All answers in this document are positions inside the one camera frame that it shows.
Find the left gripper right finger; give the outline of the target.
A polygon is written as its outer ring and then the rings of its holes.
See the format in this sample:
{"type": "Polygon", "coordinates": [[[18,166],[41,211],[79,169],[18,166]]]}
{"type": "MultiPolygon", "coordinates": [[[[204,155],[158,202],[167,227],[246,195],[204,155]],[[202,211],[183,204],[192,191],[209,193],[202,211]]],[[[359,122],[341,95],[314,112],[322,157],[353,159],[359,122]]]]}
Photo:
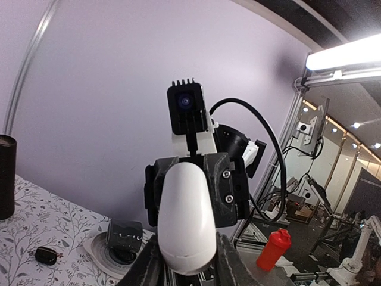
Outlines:
{"type": "Polygon", "coordinates": [[[214,257],[214,285],[261,285],[245,266],[229,238],[216,233],[214,257]]]}

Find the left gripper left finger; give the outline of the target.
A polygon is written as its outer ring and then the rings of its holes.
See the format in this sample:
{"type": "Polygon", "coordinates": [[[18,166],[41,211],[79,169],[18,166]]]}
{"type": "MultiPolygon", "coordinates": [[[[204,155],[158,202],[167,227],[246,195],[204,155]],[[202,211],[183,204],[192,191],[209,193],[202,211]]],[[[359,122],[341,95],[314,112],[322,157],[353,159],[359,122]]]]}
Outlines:
{"type": "Polygon", "coordinates": [[[140,255],[133,263],[117,286],[128,285],[164,285],[165,266],[160,253],[158,236],[153,235],[144,246],[140,255]]]}

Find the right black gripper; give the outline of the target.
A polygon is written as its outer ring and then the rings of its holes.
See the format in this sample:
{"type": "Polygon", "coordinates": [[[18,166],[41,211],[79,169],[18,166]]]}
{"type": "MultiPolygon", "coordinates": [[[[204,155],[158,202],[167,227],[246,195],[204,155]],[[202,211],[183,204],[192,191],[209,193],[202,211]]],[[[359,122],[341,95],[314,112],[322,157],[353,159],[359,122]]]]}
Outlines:
{"type": "Polygon", "coordinates": [[[160,158],[145,168],[144,197],[150,226],[158,223],[165,174],[175,164],[184,162],[197,165],[205,174],[216,228],[233,226],[248,218],[250,193],[244,161],[220,152],[160,158]]]}

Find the white oval earbud case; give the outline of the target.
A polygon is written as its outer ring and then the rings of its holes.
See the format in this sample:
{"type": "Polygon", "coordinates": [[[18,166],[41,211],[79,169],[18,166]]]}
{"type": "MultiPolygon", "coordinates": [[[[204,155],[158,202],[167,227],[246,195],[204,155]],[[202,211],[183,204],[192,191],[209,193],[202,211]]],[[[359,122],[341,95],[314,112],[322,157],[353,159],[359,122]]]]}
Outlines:
{"type": "Polygon", "coordinates": [[[191,276],[205,270],[216,253],[216,227],[204,172],[181,162],[165,175],[158,212],[158,245],[167,266],[191,276]]]}

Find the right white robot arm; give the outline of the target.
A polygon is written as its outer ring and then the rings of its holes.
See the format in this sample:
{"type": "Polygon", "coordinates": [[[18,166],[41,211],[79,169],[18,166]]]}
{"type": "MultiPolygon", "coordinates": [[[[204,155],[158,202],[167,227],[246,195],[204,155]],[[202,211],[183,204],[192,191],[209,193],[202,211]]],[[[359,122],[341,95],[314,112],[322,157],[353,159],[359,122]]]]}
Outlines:
{"type": "Polygon", "coordinates": [[[217,153],[160,158],[145,169],[145,208],[150,226],[157,226],[165,174],[176,163],[193,163],[205,174],[216,228],[233,226],[249,217],[248,179],[253,178],[266,143],[250,141],[227,125],[215,130],[217,153]]]}

